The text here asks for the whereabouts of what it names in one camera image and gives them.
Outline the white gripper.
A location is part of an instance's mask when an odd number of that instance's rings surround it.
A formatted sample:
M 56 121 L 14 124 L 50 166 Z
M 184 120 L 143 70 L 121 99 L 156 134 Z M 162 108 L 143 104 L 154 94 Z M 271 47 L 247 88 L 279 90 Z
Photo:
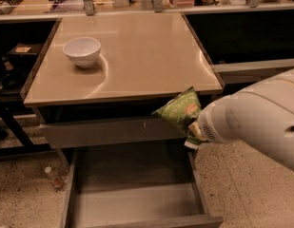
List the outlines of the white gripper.
M 197 139 L 211 143 L 232 143 L 237 139 L 226 117 L 228 101 L 229 98 L 221 98 L 210 103 L 201 111 L 198 122 L 188 126 Z

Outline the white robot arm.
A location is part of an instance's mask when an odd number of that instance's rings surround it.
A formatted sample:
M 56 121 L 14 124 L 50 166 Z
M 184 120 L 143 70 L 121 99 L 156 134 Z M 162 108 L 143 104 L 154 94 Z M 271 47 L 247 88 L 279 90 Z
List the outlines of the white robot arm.
M 211 143 L 241 140 L 294 171 L 294 69 L 212 102 L 189 129 Z

